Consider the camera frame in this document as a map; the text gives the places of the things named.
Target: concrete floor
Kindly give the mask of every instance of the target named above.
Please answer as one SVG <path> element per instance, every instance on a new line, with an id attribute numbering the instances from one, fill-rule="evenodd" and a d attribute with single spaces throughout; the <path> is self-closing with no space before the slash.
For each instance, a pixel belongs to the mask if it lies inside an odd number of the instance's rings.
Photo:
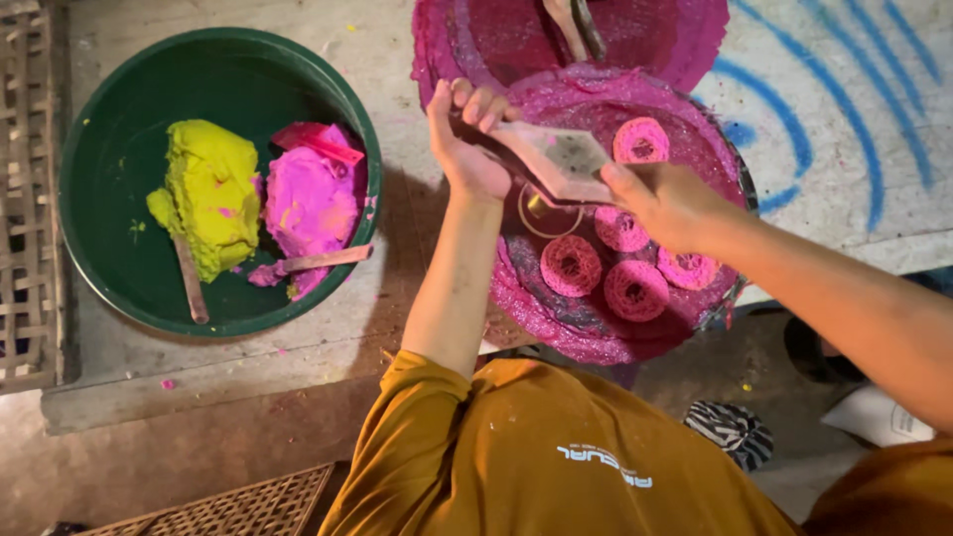
<path id="1" fill-rule="evenodd" d="M 643 365 L 633 390 L 677 419 L 695 400 L 758 413 L 777 445 L 756 481 L 802 519 L 861 451 L 819 424 L 841 390 L 803 380 L 788 362 L 788 319 L 749 317 L 730 332 L 700 334 Z M 102 526 L 347 460 L 377 393 L 376 379 L 345 381 L 53 438 L 44 436 L 38 393 L 0 398 L 0 489 L 8 491 L 0 535 L 39 534 L 54 520 Z"/>

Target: wicker basket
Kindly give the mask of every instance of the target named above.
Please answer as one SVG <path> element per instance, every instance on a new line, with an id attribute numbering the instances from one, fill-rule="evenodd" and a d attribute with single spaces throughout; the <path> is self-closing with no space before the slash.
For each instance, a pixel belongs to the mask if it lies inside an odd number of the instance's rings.
<path id="1" fill-rule="evenodd" d="M 68 376 L 52 27 L 36 1 L 0 5 L 0 395 Z"/>
<path id="2" fill-rule="evenodd" d="M 298 536 L 334 467 L 322 465 L 80 534 Z"/>

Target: green bowl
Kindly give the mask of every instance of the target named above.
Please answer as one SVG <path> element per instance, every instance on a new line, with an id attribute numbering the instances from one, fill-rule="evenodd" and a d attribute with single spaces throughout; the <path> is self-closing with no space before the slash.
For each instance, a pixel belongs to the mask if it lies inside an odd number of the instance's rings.
<path id="1" fill-rule="evenodd" d="M 276 157 L 270 136 L 293 121 L 338 123 L 363 140 L 367 196 L 380 192 L 380 148 L 354 91 L 328 63 L 264 31 L 190 31 L 135 55 L 113 72 L 76 118 L 63 153 L 59 206 L 80 273 L 124 315 L 169 332 L 245 335 L 294 319 L 328 297 L 351 273 L 337 266 L 307 296 L 290 301 L 287 284 L 252 286 L 245 277 L 274 262 L 259 249 L 241 266 L 202 284 L 211 320 L 192 321 L 169 234 L 149 214 L 146 195 L 162 186 L 166 129 L 207 119 L 254 143 L 258 171 Z M 370 242 L 376 209 L 367 207 L 351 245 Z M 145 231 L 133 228 L 145 222 Z"/>

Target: pink ring-shaped item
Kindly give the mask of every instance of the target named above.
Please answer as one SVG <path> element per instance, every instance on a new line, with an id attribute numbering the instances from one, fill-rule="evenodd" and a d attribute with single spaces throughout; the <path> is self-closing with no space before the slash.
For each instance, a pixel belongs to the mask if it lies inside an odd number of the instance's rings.
<path id="1" fill-rule="evenodd" d="M 655 266 L 641 260 L 624 260 L 613 266 L 605 277 L 604 290 L 612 312 L 633 322 L 661 315 L 669 300 L 665 278 Z"/>
<path id="2" fill-rule="evenodd" d="M 668 161 L 668 135 L 652 117 L 636 117 L 619 127 L 612 158 L 623 164 Z"/>
<path id="3" fill-rule="evenodd" d="M 539 260 L 539 271 L 557 294 L 581 298 L 598 285 L 602 264 L 596 250 L 585 238 L 567 235 L 546 244 Z"/>
<path id="4" fill-rule="evenodd" d="M 639 219 L 615 207 L 596 209 L 596 235 L 610 248 L 633 253 L 649 243 L 649 234 L 639 225 Z"/>
<path id="5" fill-rule="evenodd" d="M 682 266 L 679 258 L 687 266 Z M 659 247 L 657 265 L 668 282 L 685 290 L 701 290 L 710 285 L 721 268 L 721 263 L 713 258 L 694 253 L 673 255 L 663 247 Z"/>

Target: wooden mold handle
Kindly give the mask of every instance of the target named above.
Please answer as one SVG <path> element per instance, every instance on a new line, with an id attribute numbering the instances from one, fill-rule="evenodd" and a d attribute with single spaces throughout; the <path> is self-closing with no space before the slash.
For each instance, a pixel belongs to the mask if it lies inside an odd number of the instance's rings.
<path id="1" fill-rule="evenodd" d="M 175 243 L 175 252 L 179 257 L 179 267 L 182 269 L 182 280 L 185 282 L 185 294 L 189 299 L 192 320 L 195 320 L 196 324 L 204 324 L 209 321 L 209 309 L 205 306 L 205 299 L 202 298 L 202 286 L 198 280 L 198 273 L 195 271 L 195 261 L 192 259 L 189 241 L 185 235 L 173 233 L 172 242 Z"/>
<path id="2" fill-rule="evenodd" d="M 333 251 L 331 253 L 322 253 L 310 257 L 289 258 L 282 263 L 286 272 L 299 272 L 311 268 L 321 268 L 323 266 L 336 266 L 338 264 L 348 264 L 350 262 L 359 262 L 371 258 L 374 253 L 374 246 L 367 244 L 365 246 L 355 246 L 353 248 Z"/>

